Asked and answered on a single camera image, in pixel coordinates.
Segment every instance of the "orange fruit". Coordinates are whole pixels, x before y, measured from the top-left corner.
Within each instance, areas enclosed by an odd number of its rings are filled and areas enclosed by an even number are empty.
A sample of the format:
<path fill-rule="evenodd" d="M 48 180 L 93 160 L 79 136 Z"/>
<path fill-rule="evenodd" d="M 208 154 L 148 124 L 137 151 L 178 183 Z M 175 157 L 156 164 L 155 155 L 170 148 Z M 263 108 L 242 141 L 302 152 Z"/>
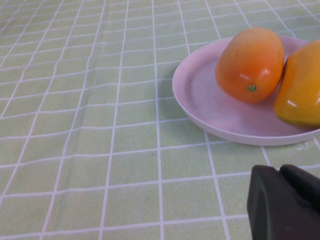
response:
<path fill-rule="evenodd" d="M 245 103 L 259 103 L 277 88 L 285 48 L 270 29 L 251 27 L 238 33 L 222 52 L 215 69 L 219 87 Z"/>
<path fill-rule="evenodd" d="M 320 39 L 288 56 L 273 110 L 283 122 L 320 127 Z"/>

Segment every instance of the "white grid line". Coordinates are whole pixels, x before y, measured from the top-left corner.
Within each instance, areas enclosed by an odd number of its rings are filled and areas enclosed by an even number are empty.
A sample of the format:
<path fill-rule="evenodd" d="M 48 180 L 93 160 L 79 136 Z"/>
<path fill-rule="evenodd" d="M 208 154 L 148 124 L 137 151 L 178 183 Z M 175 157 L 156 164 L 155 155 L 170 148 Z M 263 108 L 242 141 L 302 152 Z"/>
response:
<path fill-rule="evenodd" d="M 218 38 L 221 39 L 221 35 L 219 33 L 219 29 L 217 28 L 216 21 L 215 21 L 214 17 L 212 16 L 212 13 L 211 13 L 211 11 L 209 9 L 209 4 L 208 4 L 207 0 L 205 0 L 205 4 L 206 4 L 207 10 L 208 10 L 208 12 L 209 12 L 209 14 L 211 16 L 213 25 L 216 28 L 216 32 L 217 32 Z M 212 152 L 211 152 L 211 146 L 210 146 L 210 142 L 209 142 L 209 137 L 208 137 L 208 133 L 205 130 L 203 132 L 204 132 L 204 137 L 205 137 L 205 143 L 206 143 L 206 148 L 207 148 L 207 152 L 208 152 L 208 157 L 209 157 L 209 161 L 210 161 L 211 171 L 212 171 L 212 175 L 213 175 L 214 188 L 215 188 L 215 192 L 216 192 L 216 196 L 217 196 L 217 200 L 218 200 L 218 204 L 219 204 L 219 210 L 220 210 L 220 214 L 221 214 L 221 218 L 222 218 L 224 235 L 225 235 L 225 239 L 226 240 L 230 240 L 229 227 L 228 227 L 228 223 L 227 223 L 227 220 L 226 220 L 224 205 L 223 205 L 223 201 L 222 201 L 222 197 L 221 197 L 221 192 L 220 192 L 219 182 L 218 182 L 218 178 L 217 178 L 217 172 L 216 172 L 216 168 L 215 168 L 215 163 L 214 163 L 213 155 L 212 155 Z"/>
<path fill-rule="evenodd" d="M 79 7 L 79 9 L 78 9 L 77 15 L 76 15 L 76 17 L 75 17 L 75 19 L 74 19 L 73 25 L 72 25 L 72 27 L 71 27 L 69 36 L 68 36 L 67 41 L 66 41 L 66 43 L 65 43 L 64 49 L 62 50 L 62 53 L 61 53 L 60 58 L 62 58 L 62 56 L 63 56 L 63 54 L 64 54 L 64 51 L 65 51 L 65 47 L 68 45 L 69 39 L 70 39 L 71 34 L 72 34 L 72 31 L 73 31 L 73 29 L 74 29 L 74 27 L 75 27 L 75 25 L 76 25 L 76 22 L 77 22 L 77 19 L 78 19 L 78 17 L 79 17 L 79 14 L 80 14 L 80 12 L 81 12 L 81 10 L 82 10 L 82 8 L 83 8 L 84 2 L 85 2 L 85 1 L 82 0 L 81 5 L 80 5 L 80 7 Z M 104 0 L 104 2 L 103 2 L 103 7 L 102 7 L 102 10 L 101 10 L 100 20 L 102 19 L 102 15 L 103 15 L 103 12 L 104 12 L 104 9 L 105 9 L 105 5 L 106 5 L 106 0 Z M 95 46 L 95 43 L 96 43 L 97 38 L 98 38 L 99 29 L 100 29 L 100 23 L 99 23 L 99 25 L 98 25 L 98 27 L 97 27 L 97 30 L 96 30 L 94 42 L 93 42 L 92 48 L 91 48 L 90 57 L 93 55 L 93 52 L 94 52 L 94 46 Z M 80 98 L 79 98 L 78 104 L 77 104 L 77 109 L 76 109 L 76 112 L 75 112 L 75 114 L 74 114 L 71 127 L 70 127 L 70 129 L 69 129 L 69 131 L 68 131 L 68 135 L 67 135 L 67 138 L 66 138 L 65 143 L 64 143 L 64 146 L 63 146 L 62 156 L 61 156 L 61 159 L 60 159 L 59 168 L 58 168 L 57 176 L 56 176 L 55 183 L 54 183 L 54 188 L 53 188 L 53 193 L 52 193 L 51 200 L 50 200 L 50 205 L 49 205 L 49 208 L 48 208 L 46 217 L 45 217 L 45 221 L 44 221 L 44 223 L 43 223 L 42 232 L 41 232 L 41 236 L 40 236 L 39 240 L 42 240 L 43 237 L 44 237 L 44 234 L 45 234 L 45 232 L 46 232 L 46 229 L 47 229 L 47 226 L 48 226 L 48 223 L 49 223 L 49 219 L 50 219 L 50 216 L 51 216 L 53 207 L 54 207 L 54 202 L 55 202 L 56 194 L 57 194 L 58 187 L 59 187 L 61 172 L 62 172 L 62 168 L 63 168 L 63 165 L 64 165 L 64 158 L 65 158 L 66 151 L 67 151 L 67 146 L 68 146 L 68 143 L 69 143 L 71 134 L 72 134 L 72 130 L 73 130 L 73 128 L 74 128 L 74 126 L 75 126 L 75 123 L 76 123 L 76 120 L 77 120 L 77 116 L 78 116 L 78 112 L 79 112 L 79 107 L 80 107 L 81 102 L 82 102 L 82 97 L 83 97 L 83 94 L 84 94 L 84 88 L 85 88 L 85 85 L 86 85 L 86 82 L 87 82 L 88 70 L 89 70 L 89 63 L 90 63 L 89 59 L 87 60 L 87 63 L 86 63 L 86 72 L 85 72 L 85 77 L 84 77 L 84 81 L 83 81 L 83 84 L 82 84 L 82 90 L 81 90 Z"/>
<path fill-rule="evenodd" d="M 120 82 L 122 77 L 122 67 L 123 67 L 122 64 L 123 64 L 123 56 L 124 56 L 123 51 L 125 49 L 125 43 L 126 43 L 128 12 L 129 12 L 129 0 L 126 1 L 126 11 L 125 11 L 122 47 L 121 47 L 121 55 L 120 55 L 120 63 L 119 63 L 118 81 L 117 81 L 118 84 L 116 87 L 116 98 L 115 98 L 113 126 L 112 126 L 112 133 L 111 133 L 111 143 L 110 143 L 110 150 L 109 150 L 108 169 L 107 169 L 106 178 L 105 178 L 105 190 L 104 190 L 102 213 L 101 213 L 101 219 L 100 219 L 100 225 L 99 225 L 100 226 L 99 237 L 98 237 L 99 240 L 103 239 L 104 225 L 105 225 L 106 214 L 107 214 L 106 212 L 107 212 L 107 204 L 108 204 L 109 183 L 110 183 L 110 174 L 111 174 L 111 166 L 112 166 L 112 157 L 114 153 L 114 142 L 115 142 L 115 135 L 116 135 L 117 115 L 118 115 L 118 103 L 119 103 L 119 96 L 120 96 Z"/>
<path fill-rule="evenodd" d="M 316 16 L 309 10 L 309 8 L 306 7 L 305 4 L 303 4 L 300 0 L 297 0 L 301 6 L 318 22 L 320 23 L 320 20 L 318 18 L 316 18 Z"/>
<path fill-rule="evenodd" d="M 226 219 L 246 219 L 248 218 L 247 214 L 237 214 L 237 215 L 227 215 Z M 182 220 L 169 220 L 164 221 L 164 225 L 173 225 L 173 224 L 188 224 L 188 223 L 199 223 L 199 222 L 211 222 L 211 221 L 220 221 L 221 217 L 219 216 L 211 216 L 211 217 L 199 217 L 199 218 L 189 218 Z M 102 231 L 114 231 L 114 230 L 125 230 L 125 229 L 135 229 L 135 228 L 143 228 L 143 227 L 155 227 L 159 226 L 160 222 L 148 222 L 148 223 L 137 223 L 130 225 L 121 225 L 121 226 L 105 226 L 102 228 Z M 75 229 L 75 230 L 59 230 L 59 231 L 49 231 L 45 232 L 45 236 L 56 236 L 56 235 L 71 235 L 71 234 L 81 234 L 81 233 L 91 233 L 98 232 L 99 227 L 90 227 L 84 229 Z M 38 237 L 40 236 L 40 232 L 19 234 L 19 235 L 11 235 L 11 236 L 0 236 L 0 240 L 12 240 L 17 238 L 28 238 L 28 237 Z"/>
<path fill-rule="evenodd" d="M 157 47 L 156 47 L 156 26 L 155 26 L 155 5 L 152 3 L 152 35 L 153 35 L 153 63 L 154 63 L 154 79 L 158 78 L 157 72 Z M 164 203 L 163 203 L 163 189 L 162 189 L 162 164 L 161 164 L 161 142 L 160 142 L 160 126 L 159 126 L 159 93 L 158 82 L 154 81 L 155 87 L 155 115 L 156 115 L 156 156 L 158 168 L 158 194 L 159 194 L 159 221 L 160 221 L 160 240 L 165 240 L 164 228 Z"/>
<path fill-rule="evenodd" d="M 243 1 L 241 2 L 242 3 L 252 3 L 252 2 L 261 2 L 261 0 L 255 0 L 255 1 Z M 275 10 L 278 10 L 278 9 L 285 9 L 285 8 L 291 8 L 291 7 L 298 7 L 298 6 L 301 6 L 301 5 L 305 5 L 305 6 L 309 6 L 309 5 L 313 5 L 315 4 L 314 2 L 311 2 L 311 3 L 301 3 L 301 4 L 294 4 L 294 5 L 290 5 L 290 6 L 278 6 L 278 7 L 273 7 L 273 9 Z M 214 8 L 219 8 L 221 6 L 234 6 L 235 4 L 234 3 L 227 3 L 227 4 L 220 4 L 219 6 L 209 6 L 209 9 L 214 9 Z M 99 6 L 93 6 L 93 7 L 87 7 L 86 9 L 98 9 Z M 141 7 L 139 9 L 130 9 L 130 11 L 138 11 L 138 10 L 141 10 L 141 9 L 150 9 L 151 7 L 147 6 L 147 7 Z M 35 10 L 36 8 L 31 8 L 31 9 L 27 9 L 27 10 L 23 10 L 23 11 L 20 11 L 20 12 L 27 12 L 27 11 L 30 11 L 30 10 Z M 190 13 L 190 12 L 195 12 L 195 11 L 198 11 L 198 10 L 206 10 L 207 7 L 199 7 L 199 8 L 195 8 L 195 9 L 188 9 L 188 10 L 184 10 L 183 12 L 184 13 Z M 245 13 L 257 13 L 257 12 L 265 12 L 265 11 L 269 11 L 270 9 L 259 9 L 259 10 L 250 10 L 250 11 L 246 11 Z M 75 12 L 74 9 L 72 10 L 65 10 L 65 11 L 60 11 L 59 13 L 68 13 L 68 12 Z M 121 11 L 113 11 L 112 13 L 122 13 L 122 12 L 125 12 L 125 10 L 121 10 Z M 166 15 L 172 15 L 172 14 L 179 14 L 179 11 L 173 11 L 173 12 L 168 12 L 168 13 L 160 13 L 160 14 L 155 14 L 154 16 L 155 17 L 164 17 Z M 238 13 L 227 13 L 227 14 L 221 14 L 221 15 L 217 15 L 217 16 L 214 16 L 215 18 L 216 17 L 222 17 L 222 16 L 232 16 L 232 15 L 235 15 L 235 14 L 238 14 Z M 37 14 L 36 16 L 40 17 L 40 16 L 45 16 L 47 15 L 47 13 L 43 13 L 43 14 Z M 90 14 L 90 15 L 84 15 L 84 16 L 81 16 L 79 17 L 78 19 L 81 19 L 81 18 L 86 18 L 86 17 L 93 17 L 93 16 L 98 16 L 100 14 Z M 23 19 L 23 18 L 29 18 L 30 16 L 22 16 L 22 17 L 19 17 L 19 18 L 13 18 L 13 20 L 15 19 Z M 152 15 L 148 15 L 148 16 L 142 16 L 142 17 L 129 17 L 128 20 L 137 20 L 137 19 L 143 19 L 143 18 L 151 18 Z M 55 21 L 65 21 L 65 20 L 71 20 L 71 19 L 74 19 L 75 17 L 66 17 L 66 18 L 61 18 L 61 19 L 56 19 Z M 121 21 L 124 21 L 124 19 L 118 19 L 118 20 L 108 20 L 107 22 L 108 23 L 116 23 L 116 22 L 121 22 Z M 39 21 L 39 22 L 35 22 L 35 23 L 31 23 L 31 25 L 33 24 L 39 24 L 39 23 L 46 23 L 46 22 L 50 22 L 50 21 Z M 21 24 L 21 25 L 15 25 L 13 27 L 22 27 L 24 26 L 24 24 Z"/>
<path fill-rule="evenodd" d="M 47 161 L 57 161 L 60 157 L 56 157 Z M 26 162 L 23 164 L 23 166 L 29 165 L 31 163 Z M 313 165 L 302 165 L 299 166 L 299 168 L 303 170 L 312 170 L 312 169 L 319 169 L 319 164 L 313 164 Z M 162 179 L 162 184 L 168 184 L 168 183 L 180 183 L 180 182 L 189 182 L 189 181 L 199 181 L 199 180 L 214 180 L 221 179 L 221 178 L 232 178 L 232 177 L 240 177 L 240 176 L 248 176 L 251 175 L 250 171 L 243 171 L 243 172 L 235 172 L 235 173 L 222 173 L 222 174 L 216 174 L 216 175 L 201 175 L 201 176 L 193 176 L 193 177 L 183 177 L 183 178 L 169 178 L 169 179 Z M 119 188 L 131 188 L 131 187 L 142 187 L 147 185 L 156 185 L 159 184 L 158 180 L 152 180 L 152 181 L 140 181 L 140 182 L 132 182 L 132 183 L 122 183 L 122 184 L 114 184 L 110 185 L 109 189 L 119 189 Z M 66 193 L 79 193 L 79 192 L 92 192 L 92 191 L 99 191 L 99 190 L 105 190 L 106 187 L 101 186 L 93 186 L 93 187 L 83 187 L 83 188 L 67 188 L 67 189 L 61 189 L 57 190 L 55 192 L 56 195 L 66 194 Z M 26 193 L 11 193 L 5 195 L 3 198 L 23 198 L 23 197 L 36 197 L 36 196 L 50 196 L 54 194 L 53 191 L 46 191 L 46 192 L 26 192 Z"/>
<path fill-rule="evenodd" d="M 25 2 L 26 2 L 26 0 L 23 0 L 23 3 L 21 3 L 21 5 L 18 7 L 18 9 L 13 12 L 13 14 L 12 14 L 12 16 L 9 18 L 9 20 L 7 20 L 6 24 L 5 24 L 5 25 L 3 26 L 3 28 L 0 30 L 0 36 L 1 36 L 1 34 L 3 33 L 3 31 L 4 31 L 5 29 L 7 29 L 7 26 L 8 26 L 9 23 L 11 23 L 11 21 L 13 20 L 14 15 L 15 15 L 17 12 L 19 12 L 20 8 L 25 4 Z"/>
<path fill-rule="evenodd" d="M 264 146 L 261 146 L 260 148 L 261 148 L 263 157 L 264 157 L 264 159 L 265 159 L 265 161 L 266 161 L 266 165 L 271 166 L 271 162 L 270 162 L 270 159 L 269 159 L 269 157 L 268 157 L 268 154 L 267 154 L 267 152 L 266 152 L 265 147 L 264 147 Z"/>
<path fill-rule="evenodd" d="M 6 54 L 6 56 L 3 58 L 2 62 L 0 63 L 0 68 L 2 68 L 4 62 L 6 61 L 7 57 L 10 55 L 10 53 L 12 52 L 12 50 L 14 49 L 14 47 L 16 46 L 17 42 L 20 40 L 20 38 L 23 36 L 24 32 L 26 31 L 29 23 L 32 21 L 32 19 L 35 17 L 37 11 L 41 8 L 41 5 L 45 2 L 45 0 L 42 0 L 40 5 L 37 7 L 37 9 L 34 11 L 34 14 L 32 15 L 32 17 L 30 18 L 29 22 L 25 25 L 24 29 L 22 30 L 22 32 L 18 35 L 19 37 L 16 39 L 16 41 L 14 42 L 14 44 L 11 46 L 11 49 L 9 50 L 9 52 Z"/>
<path fill-rule="evenodd" d="M 298 19 L 298 18 L 301 18 L 301 17 L 306 17 L 306 15 L 304 16 L 291 16 L 291 17 L 284 17 L 284 18 L 281 18 L 281 20 L 287 20 L 287 19 Z M 270 23 L 270 22 L 274 22 L 275 20 L 266 20 L 266 21 L 263 21 L 264 23 Z M 224 26 L 220 26 L 219 29 L 224 29 L 224 28 L 229 28 L 229 27 L 236 27 L 236 26 L 242 26 L 243 24 L 231 24 L 231 25 L 224 25 Z M 313 25 L 313 26 L 306 26 L 306 27 L 297 27 L 297 28 L 292 28 L 292 30 L 299 30 L 299 29 L 305 29 L 305 28 L 309 28 L 309 27 L 316 27 L 316 25 Z M 63 29 L 68 29 L 70 27 L 62 27 L 62 28 L 55 28 L 55 29 L 50 29 L 51 31 L 57 31 L 57 30 L 63 30 Z M 138 29 L 147 29 L 147 28 L 152 28 L 152 26 L 143 26 L 143 27 L 138 27 Z M 194 30 L 194 31 L 187 31 L 188 34 L 190 33 L 197 33 L 197 32 L 201 32 L 201 31 L 205 31 L 205 30 L 208 30 L 208 29 L 200 29 L 200 30 Z M 113 30 L 113 31 L 104 31 L 102 33 L 116 33 L 116 32 L 121 32 L 122 30 Z M 41 33 L 41 32 L 44 32 L 43 30 L 40 30 L 40 31 L 33 31 L 33 32 L 26 32 L 24 33 L 23 35 L 32 35 L 32 34 L 36 34 L 36 33 Z M 169 36 L 175 36 L 175 35 L 182 35 L 183 32 L 178 32 L 178 33 L 173 33 L 173 34 L 164 34 L 164 35 L 159 35 L 159 36 L 156 36 L 156 38 L 162 38 L 162 37 L 169 37 Z M 2 38 L 11 38 L 11 37 L 18 37 L 20 36 L 21 34 L 15 34 L 15 35 L 9 35 L 9 36 L 0 36 L 0 39 Z M 72 37 L 85 37 L 85 36 L 91 36 L 91 35 L 94 35 L 94 34 L 80 34 L 80 35 L 73 35 Z M 66 37 L 57 37 L 57 38 L 48 38 L 44 41 L 54 41 L 54 40 L 61 40 L 61 39 L 65 39 Z M 152 36 L 150 37 L 142 37 L 142 38 L 135 38 L 135 39 L 129 39 L 127 40 L 127 42 L 134 42 L 134 41 L 140 41 L 141 39 L 152 39 Z M 121 41 L 110 41 L 110 42 L 101 42 L 100 44 L 107 44 L 107 45 L 110 45 L 110 44 L 117 44 L 117 43 L 120 43 Z M 16 45 L 25 45 L 25 44 L 32 44 L 32 43 L 38 43 L 38 41 L 31 41 L 31 42 L 22 42 L 22 43 L 17 43 Z M 1 47 L 9 47 L 11 46 L 11 44 L 9 45 L 1 45 Z"/>
<path fill-rule="evenodd" d="M 279 14 L 272 8 L 272 6 L 269 4 L 268 0 L 264 0 L 264 2 L 269 6 L 269 8 L 271 9 L 271 11 L 276 15 L 276 17 L 280 20 L 280 22 L 283 24 L 283 26 L 296 38 L 297 36 L 295 35 L 295 33 L 288 28 L 288 26 L 285 24 L 285 22 L 281 19 L 281 17 L 279 16 Z"/>
<path fill-rule="evenodd" d="M 41 1 L 40 5 L 38 6 L 38 9 L 41 7 L 41 5 L 42 5 L 43 3 L 44 3 L 44 0 Z M 17 84 L 16 87 L 15 87 L 15 91 L 17 90 L 18 85 L 19 85 L 19 83 L 22 81 L 22 79 L 23 79 L 23 72 L 22 72 L 22 76 L 21 76 L 21 78 L 20 78 L 20 81 L 18 82 L 18 84 Z M 1 114 L 1 116 L 0 116 L 0 119 L 3 117 L 6 109 L 8 108 L 9 102 L 10 102 L 10 100 L 7 102 L 7 104 L 6 104 L 6 106 L 5 106 L 5 109 L 3 110 L 3 112 L 2 112 L 2 114 Z M 30 128 L 30 130 L 29 130 L 28 136 L 31 135 L 32 130 L 33 130 L 33 127 L 32 127 L 32 126 L 34 126 L 35 122 L 36 122 L 36 116 L 35 116 L 34 119 L 33 119 L 33 122 L 32 122 L 31 128 Z M 23 145 L 23 147 L 22 147 L 21 153 L 20 153 L 19 158 L 18 158 L 18 161 L 17 161 L 17 165 L 16 165 L 16 167 L 14 167 L 14 169 L 13 169 L 13 171 L 12 171 L 12 174 L 11 174 L 11 177 L 10 177 L 8 183 L 6 184 L 6 186 L 5 186 L 2 194 L 1 194 L 1 196 L 0 196 L 0 208 L 1 208 L 1 206 L 2 206 L 3 197 L 6 195 L 8 189 L 9 189 L 9 186 L 10 186 L 11 182 L 13 181 L 13 179 L 14 179 L 14 177 L 15 177 L 15 174 L 16 174 L 16 172 L 17 172 L 17 170 L 18 170 L 19 163 L 20 163 L 21 160 L 22 160 L 22 156 L 23 156 L 23 153 L 24 153 L 24 151 L 25 151 L 25 149 L 26 149 L 26 147 L 27 147 L 27 144 L 28 144 L 28 138 L 27 138 L 27 139 L 25 140 L 25 142 L 24 142 L 24 145 Z"/>
<path fill-rule="evenodd" d="M 209 142 L 210 145 L 220 145 L 220 144 L 230 144 L 231 142 L 229 141 L 212 141 Z M 195 143 L 195 144 L 187 144 L 187 145 L 175 145 L 175 146 L 165 146 L 161 147 L 160 150 L 173 150 L 173 149 L 183 149 L 183 148 L 192 148 L 192 147 L 204 147 L 207 146 L 207 143 Z M 132 151 L 120 151 L 120 152 L 114 152 L 114 156 L 118 155 L 127 155 L 127 154 L 138 154 L 138 153 L 147 153 L 147 152 L 155 152 L 157 151 L 157 148 L 149 148 L 149 149 L 143 149 L 143 150 L 132 150 Z M 65 156 L 64 159 L 73 159 L 73 158 L 96 158 L 96 157 L 108 157 L 109 153 L 96 153 L 96 154 L 71 154 L 68 156 Z M 32 160 L 28 162 L 21 162 L 19 163 L 19 166 L 26 166 L 26 165 L 31 165 L 35 163 L 42 163 L 42 162 L 47 162 L 47 161 L 54 161 L 54 160 L 59 160 L 61 157 L 56 156 L 56 157 L 47 157 L 47 158 L 41 158 L 37 160 Z M 17 166 L 17 164 L 7 164 L 7 165 L 0 165 L 0 169 L 5 169 L 5 168 L 13 168 Z M 313 165 L 302 165 L 299 166 L 302 169 L 316 169 L 320 168 L 320 164 L 313 164 Z M 217 174 L 217 178 L 222 178 L 222 177 L 234 177 L 234 176 L 244 176 L 244 175 L 250 175 L 250 171 L 245 171 L 245 172 L 235 172 L 235 173 L 222 173 L 222 174 Z M 210 176 L 203 176 L 203 178 L 213 178 L 213 175 Z M 184 179 L 184 181 L 188 178 L 175 178 L 177 181 L 179 179 Z"/>

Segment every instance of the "table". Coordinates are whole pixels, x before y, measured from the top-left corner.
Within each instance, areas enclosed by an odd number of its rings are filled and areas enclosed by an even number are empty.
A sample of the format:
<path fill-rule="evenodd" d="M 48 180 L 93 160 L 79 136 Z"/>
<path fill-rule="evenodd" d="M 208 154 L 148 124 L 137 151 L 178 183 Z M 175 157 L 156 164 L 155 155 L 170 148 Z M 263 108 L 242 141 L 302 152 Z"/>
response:
<path fill-rule="evenodd" d="M 317 39 L 320 2 L 0 0 L 0 240 L 250 240 L 251 168 L 320 177 L 320 138 L 210 135 L 172 77 L 255 26 Z"/>

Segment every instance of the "green stem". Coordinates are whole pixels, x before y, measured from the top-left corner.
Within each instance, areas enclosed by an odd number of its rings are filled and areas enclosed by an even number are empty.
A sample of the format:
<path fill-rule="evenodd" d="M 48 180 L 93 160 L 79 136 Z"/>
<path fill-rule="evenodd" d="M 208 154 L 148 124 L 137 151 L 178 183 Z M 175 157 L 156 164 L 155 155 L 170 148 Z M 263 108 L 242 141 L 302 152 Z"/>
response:
<path fill-rule="evenodd" d="M 251 84 L 251 85 L 249 85 L 248 90 L 249 90 L 250 92 L 254 92 L 255 90 L 257 90 L 257 86 Z"/>

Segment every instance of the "yellow fruit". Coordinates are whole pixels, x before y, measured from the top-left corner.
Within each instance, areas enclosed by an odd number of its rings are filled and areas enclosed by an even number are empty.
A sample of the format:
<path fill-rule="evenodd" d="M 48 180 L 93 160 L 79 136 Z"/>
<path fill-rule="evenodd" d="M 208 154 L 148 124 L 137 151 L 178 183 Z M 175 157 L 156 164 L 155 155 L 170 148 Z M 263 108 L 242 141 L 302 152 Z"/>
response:
<path fill-rule="evenodd" d="M 320 126 L 320 39 L 287 58 L 273 110 L 287 124 Z"/>
<path fill-rule="evenodd" d="M 215 68 L 219 87 L 245 103 L 268 98 L 281 80 L 285 48 L 280 37 L 263 27 L 238 33 L 223 51 Z"/>

